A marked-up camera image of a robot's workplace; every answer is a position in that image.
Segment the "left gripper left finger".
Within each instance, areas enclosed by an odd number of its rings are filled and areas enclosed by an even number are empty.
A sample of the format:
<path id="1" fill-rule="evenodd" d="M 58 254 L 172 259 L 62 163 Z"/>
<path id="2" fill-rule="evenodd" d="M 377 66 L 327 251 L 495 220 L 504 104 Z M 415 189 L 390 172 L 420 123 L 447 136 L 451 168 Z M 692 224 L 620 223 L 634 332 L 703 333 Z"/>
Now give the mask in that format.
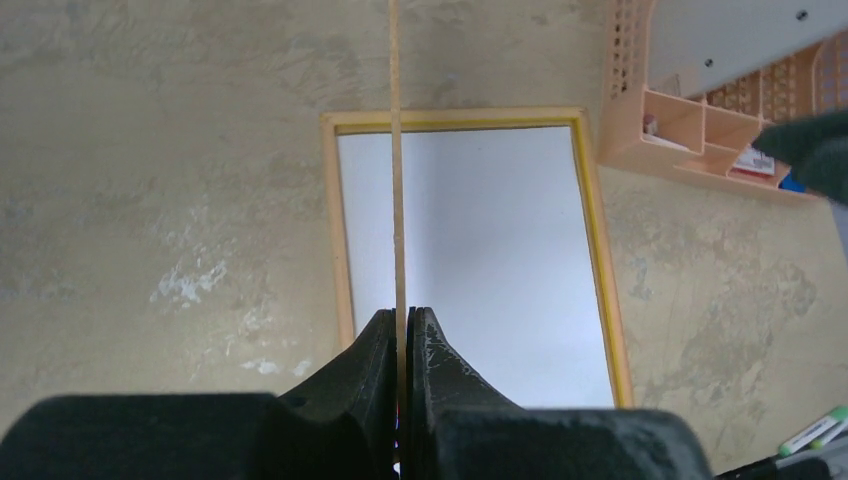
<path id="1" fill-rule="evenodd" d="M 390 479 L 395 314 L 282 395 L 65 395 L 1 441 L 5 479 Z"/>

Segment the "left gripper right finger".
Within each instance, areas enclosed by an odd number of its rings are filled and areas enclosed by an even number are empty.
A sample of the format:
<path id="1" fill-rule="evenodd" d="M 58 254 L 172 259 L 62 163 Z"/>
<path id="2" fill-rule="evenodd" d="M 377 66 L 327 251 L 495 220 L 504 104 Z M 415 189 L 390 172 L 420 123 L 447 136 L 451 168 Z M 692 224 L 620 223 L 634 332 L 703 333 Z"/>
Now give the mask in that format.
<path id="1" fill-rule="evenodd" d="M 645 409 L 526 409 L 450 345 L 434 311 L 407 321 L 408 479 L 710 479 L 692 430 Z"/>

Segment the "brown backing board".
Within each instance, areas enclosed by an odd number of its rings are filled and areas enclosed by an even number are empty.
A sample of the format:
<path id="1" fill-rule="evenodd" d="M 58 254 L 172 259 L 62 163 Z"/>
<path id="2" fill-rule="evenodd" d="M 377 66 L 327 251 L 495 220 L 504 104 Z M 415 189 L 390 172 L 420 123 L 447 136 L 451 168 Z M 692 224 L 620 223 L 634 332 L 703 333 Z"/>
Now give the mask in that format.
<path id="1" fill-rule="evenodd" d="M 400 82 L 400 22 L 399 2 L 388 1 L 389 18 L 389 73 L 390 73 L 390 127 L 393 203 L 393 248 L 395 269 L 395 333 L 397 360 L 398 447 L 404 478 L 408 465 L 407 393 L 406 393 L 406 278 L 405 278 L 405 224 L 403 204 L 402 115 Z"/>

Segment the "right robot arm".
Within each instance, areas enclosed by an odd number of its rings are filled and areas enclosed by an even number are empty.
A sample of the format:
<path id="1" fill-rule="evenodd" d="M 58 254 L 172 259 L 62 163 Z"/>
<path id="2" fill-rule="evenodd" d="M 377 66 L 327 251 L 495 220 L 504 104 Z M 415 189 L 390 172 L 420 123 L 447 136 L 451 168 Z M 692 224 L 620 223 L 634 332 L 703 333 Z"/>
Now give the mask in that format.
<path id="1" fill-rule="evenodd" d="M 847 249 L 847 110 L 817 113 L 765 128 L 752 147 L 790 167 L 793 181 L 826 197 Z"/>

